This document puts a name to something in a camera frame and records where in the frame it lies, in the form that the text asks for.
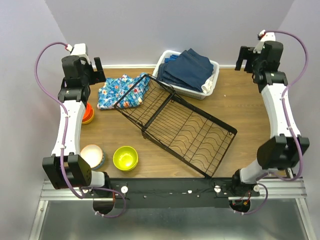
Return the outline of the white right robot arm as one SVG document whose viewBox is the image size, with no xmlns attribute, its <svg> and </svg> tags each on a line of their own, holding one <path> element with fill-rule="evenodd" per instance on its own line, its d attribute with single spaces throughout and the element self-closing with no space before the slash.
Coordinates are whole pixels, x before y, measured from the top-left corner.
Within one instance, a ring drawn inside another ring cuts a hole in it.
<svg viewBox="0 0 320 240">
<path fill-rule="evenodd" d="M 270 139 L 262 144 L 256 159 L 247 167 L 237 170 L 232 176 L 230 191 L 241 196 L 258 180 L 276 170 L 302 165 L 303 154 L 310 146 L 307 137 L 299 131 L 291 111 L 286 74 L 279 71 L 284 46 L 281 42 L 267 40 L 260 49 L 241 46 L 235 70 L 240 70 L 246 61 L 244 71 L 252 74 L 258 86 L 270 124 Z"/>
</svg>

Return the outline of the white plastic basket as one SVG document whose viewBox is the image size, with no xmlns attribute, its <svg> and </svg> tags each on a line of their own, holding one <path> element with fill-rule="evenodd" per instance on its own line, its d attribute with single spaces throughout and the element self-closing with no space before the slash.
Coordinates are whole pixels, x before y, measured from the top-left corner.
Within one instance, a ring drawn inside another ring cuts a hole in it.
<svg viewBox="0 0 320 240">
<path fill-rule="evenodd" d="M 213 93 L 219 72 L 218 62 L 190 48 L 183 52 L 163 52 L 152 75 L 181 95 L 203 100 Z"/>
</svg>

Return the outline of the orange-red bowl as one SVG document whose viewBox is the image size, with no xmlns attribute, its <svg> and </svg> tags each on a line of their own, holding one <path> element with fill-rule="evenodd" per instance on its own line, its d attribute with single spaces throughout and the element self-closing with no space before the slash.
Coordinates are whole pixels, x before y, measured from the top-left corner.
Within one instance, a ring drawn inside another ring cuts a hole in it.
<svg viewBox="0 0 320 240">
<path fill-rule="evenodd" d="M 92 114 L 93 114 L 93 108 L 92 108 L 91 104 L 88 102 L 86 104 L 86 108 L 85 108 L 85 112 L 84 112 L 82 121 L 85 122 L 85 121 L 89 120 L 92 117 Z"/>
</svg>

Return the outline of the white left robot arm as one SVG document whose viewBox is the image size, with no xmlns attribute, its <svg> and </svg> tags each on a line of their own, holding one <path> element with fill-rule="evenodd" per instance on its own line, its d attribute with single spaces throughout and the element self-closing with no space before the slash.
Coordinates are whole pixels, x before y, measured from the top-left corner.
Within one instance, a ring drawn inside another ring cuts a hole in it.
<svg viewBox="0 0 320 240">
<path fill-rule="evenodd" d="M 108 175 L 93 171 L 81 157 L 82 121 L 91 94 L 90 86 L 106 80 L 101 60 L 94 58 L 96 69 L 84 57 L 69 55 L 61 60 L 64 78 L 57 95 L 60 123 L 56 143 L 42 167 L 55 189 L 93 187 L 101 198 L 107 197 L 111 185 Z"/>
</svg>

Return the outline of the yellow-orange bowl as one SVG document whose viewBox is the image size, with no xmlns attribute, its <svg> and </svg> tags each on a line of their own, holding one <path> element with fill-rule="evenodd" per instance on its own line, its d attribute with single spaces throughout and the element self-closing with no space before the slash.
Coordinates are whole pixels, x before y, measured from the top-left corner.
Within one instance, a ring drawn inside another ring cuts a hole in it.
<svg viewBox="0 0 320 240">
<path fill-rule="evenodd" d="M 92 108 L 92 109 L 90 110 L 89 118 L 88 118 L 87 120 L 83 120 L 83 121 L 82 121 L 82 124 L 83 124 L 83 125 L 89 124 L 89 123 L 94 119 L 94 116 L 95 116 L 95 111 L 94 111 L 94 109 Z"/>
</svg>

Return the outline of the black wire dish rack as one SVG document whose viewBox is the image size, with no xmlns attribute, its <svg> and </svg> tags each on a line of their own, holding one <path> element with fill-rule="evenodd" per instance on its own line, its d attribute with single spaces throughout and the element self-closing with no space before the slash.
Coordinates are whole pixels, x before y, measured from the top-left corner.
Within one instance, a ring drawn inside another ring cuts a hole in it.
<svg viewBox="0 0 320 240">
<path fill-rule="evenodd" d="M 238 132 L 148 73 L 122 90 L 113 107 L 145 139 L 205 178 L 215 175 Z"/>
</svg>

